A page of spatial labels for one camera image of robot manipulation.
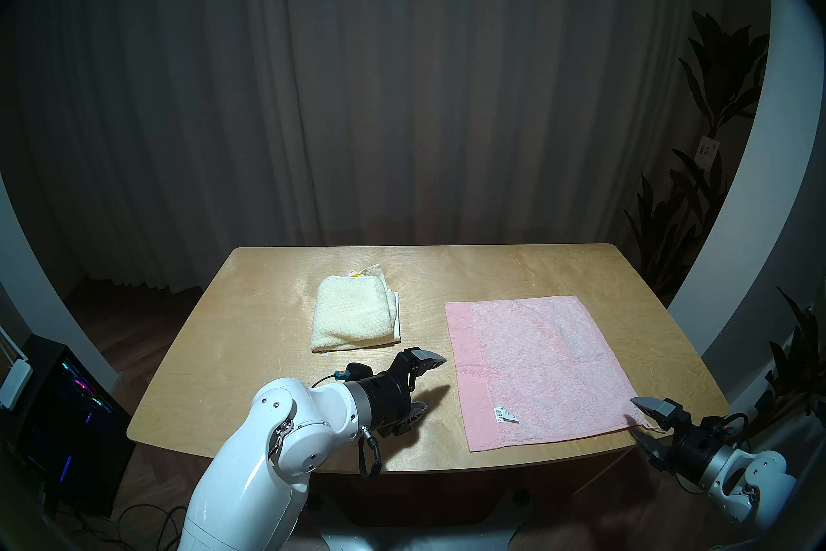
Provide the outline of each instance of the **folded towel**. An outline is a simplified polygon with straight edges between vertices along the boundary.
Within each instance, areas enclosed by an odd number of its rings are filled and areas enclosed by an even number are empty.
[[[576,297],[444,305],[471,451],[651,425]]]
[[[315,353],[399,342],[398,295],[388,289],[380,264],[331,275],[318,287],[310,346]]]

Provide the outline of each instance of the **curtain fold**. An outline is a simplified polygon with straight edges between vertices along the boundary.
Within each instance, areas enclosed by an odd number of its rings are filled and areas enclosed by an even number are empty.
[[[179,290],[244,245],[623,246],[640,174],[698,139],[677,57],[690,11],[721,2],[12,10],[24,128],[78,259]]]

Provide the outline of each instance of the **care label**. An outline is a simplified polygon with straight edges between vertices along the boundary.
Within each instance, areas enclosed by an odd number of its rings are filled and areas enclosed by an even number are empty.
[[[516,416],[508,411],[504,406],[497,406],[493,410],[497,414],[497,422],[516,422],[519,423]]]
[[[694,156],[694,164],[702,168],[704,171],[711,170],[711,165],[714,163],[714,158],[717,157],[717,149],[720,148],[720,142],[716,139],[705,137],[700,138],[700,146],[697,147],[697,153]]]

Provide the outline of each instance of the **white towel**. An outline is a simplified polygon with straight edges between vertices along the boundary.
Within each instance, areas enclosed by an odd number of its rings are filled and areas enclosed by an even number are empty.
[[[380,264],[331,275],[318,287],[310,346],[315,353],[363,349],[401,340],[399,297],[388,289]]]

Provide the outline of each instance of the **wooden table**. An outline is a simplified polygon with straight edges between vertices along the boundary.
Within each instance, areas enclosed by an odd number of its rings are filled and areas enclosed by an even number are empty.
[[[311,353],[316,289],[331,274],[381,263],[401,296],[401,344]],[[578,296],[640,396],[672,397],[692,413],[729,409],[705,364],[634,268],[610,244],[236,249],[181,328],[133,417],[138,442],[213,457],[277,377],[311,384],[348,362],[374,371],[419,346],[448,362],[416,381],[433,401],[417,428],[382,441],[388,472],[511,467],[634,444],[627,432],[471,453],[465,439],[444,303]],[[322,471],[357,473],[354,447]]]

